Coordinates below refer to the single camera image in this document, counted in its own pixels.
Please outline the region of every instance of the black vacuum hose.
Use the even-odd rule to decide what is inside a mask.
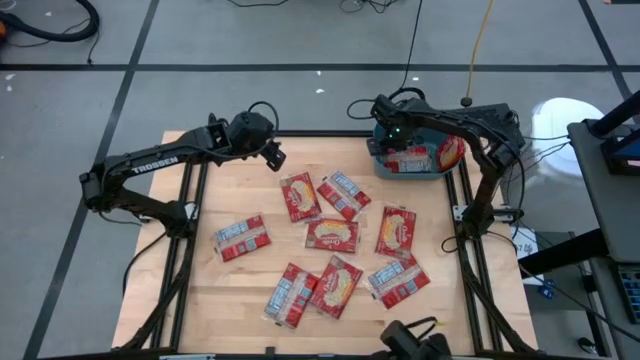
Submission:
[[[72,33],[72,34],[56,34],[48,31],[43,31],[40,29],[36,29],[32,26],[25,24],[19,17],[13,14],[7,14],[0,11],[0,21],[3,22],[6,26],[20,30],[29,35],[57,42],[76,42],[84,39],[88,39],[93,36],[98,31],[98,26],[100,25],[100,16],[96,11],[96,8],[89,3],[87,0],[76,0],[76,2],[82,7],[84,7],[89,13],[89,23],[85,26],[84,29]]]

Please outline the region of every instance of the wooden tabletop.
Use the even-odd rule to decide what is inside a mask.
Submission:
[[[181,132],[165,133],[164,142]],[[373,173],[363,138],[283,138],[287,160],[274,173],[262,158],[232,161],[221,167],[210,165],[191,271],[180,352],[264,353],[275,346],[280,354],[336,353],[370,354],[383,350],[379,336],[392,320],[411,322],[436,316],[437,332],[443,333],[454,354],[472,354],[473,347],[457,255],[440,249],[443,239],[453,235],[449,199],[444,180],[390,181]],[[468,157],[469,176],[475,189],[480,181],[478,166]],[[345,255],[365,269],[340,320],[322,316],[307,308],[296,330],[275,326],[262,314],[286,265],[293,262],[318,276],[332,252],[306,249],[305,226],[289,220],[278,180],[308,171],[314,186],[332,170],[341,170],[373,200],[359,217],[363,229],[356,255]],[[150,196],[162,201],[178,198],[183,166],[154,174]],[[455,178],[460,203],[462,187]],[[191,196],[197,175],[193,176]],[[324,215],[340,218],[320,196]],[[399,204],[417,213],[412,252],[431,278],[431,283],[390,310],[376,303],[364,286],[364,279],[391,260],[374,254],[382,209]],[[213,251],[214,232],[250,216],[262,214],[273,244],[230,262],[220,262]],[[492,230],[509,236],[508,226],[494,224]],[[158,222],[145,225],[137,251],[162,233]],[[142,256],[131,270],[126,296],[113,345],[122,345],[139,328],[158,301],[169,241],[165,240]],[[504,239],[484,237],[484,249],[496,305],[523,340],[536,346],[520,270],[513,248]],[[489,348],[486,316],[481,305],[483,341]],[[173,310],[167,314],[163,344],[168,343]]]

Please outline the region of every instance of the red snack package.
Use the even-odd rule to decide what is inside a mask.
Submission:
[[[368,280],[373,297],[387,309],[431,282],[413,255],[409,260],[395,260],[373,273]]]
[[[404,151],[389,150],[381,161],[392,173],[430,172],[431,155],[424,145],[409,146]]]
[[[214,247],[223,262],[271,244],[262,216],[254,216],[216,232]]]
[[[355,253],[360,241],[358,223],[321,219],[309,223],[304,246],[307,248]]]
[[[464,140],[457,136],[449,136],[436,151],[438,171],[449,170],[464,156]]]
[[[385,206],[380,223],[376,252],[408,260],[411,257],[416,213],[402,208]]]
[[[340,319],[361,276],[362,269],[349,264],[341,256],[333,255],[309,303],[321,312]]]
[[[281,179],[280,187],[291,222],[312,218],[322,212],[308,172]]]
[[[353,219],[371,202],[356,184],[341,171],[334,171],[322,180],[318,193],[324,197],[345,219]]]
[[[295,329],[317,283],[316,276],[289,263],[264,309],[265,317]]]

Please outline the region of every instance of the blue bin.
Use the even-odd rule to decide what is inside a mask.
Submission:
[[[377,177],[388,180],[436,180],[453,170],[456,166],[458,166],[458,163],[460,163],[460,160],[458,160],[458,162],[448,170],[437,172],[437,166],[435,166],[435,164],[438,163],[436,152],[438,150],[438,147],[440,147],[440,145],[442,145],[447,140],[449,135],[441,133],[439,131],[422,128],[416,131],[416,136],[424,140],[423,143],[416,145],[425,145],[427,147],[427,149],[429,150],[429,156],[431,158],[431,164],[434,164],[436,171],[393,173],[391,172],[391,169],[384,166],[382,161],[380,161],[380,157],[374,156],[372,157],[373,171]],[[384,129],[382,129],[382,127],[380,127],[379,125],[376,125],[375,129],[373,130],[373,137],[376,139],[376,141],[382,140],[382,138],[384,137]]]

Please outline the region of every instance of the concrete floor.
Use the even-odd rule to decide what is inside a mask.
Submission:
[[[345,108],[400,85],[418,5],[400,0],[378,15],[368,7],[344,14],[339,0],[250,9],[223,0],[92,3],[102,16],[93,68],[84,65],[93,40],[0,48],[3,359],[110,348],[137,229],[79,207],[77,176],[96,157],[153,145],[166,130],[200,126],[209,112],[231,117],[257,100],[276,105],[282,129],[370,129],[369,121],[348,119]],[[456,107],[464,95],[487,4],[425,1],[412,61],[420,66],[408,82],[433,106]],[[67,0],[17,0],[10,12],[54,31],[86,18]],[[478,52],[475,104],[509,103],[525,133],[532,108],[552,97],[610,110],[640,88],[639,16],[640,6],[600,0],[496,0]],[[10,41],[37,40],[16,34]],[[150,177],[129,186],[146,191]],[[588,208],[562,215],[580,229],[528,223],[595,227]],[[580,356],[571,348],[574,335],[584,334],[548,340],[558,346],[541,338],[541,347]]]

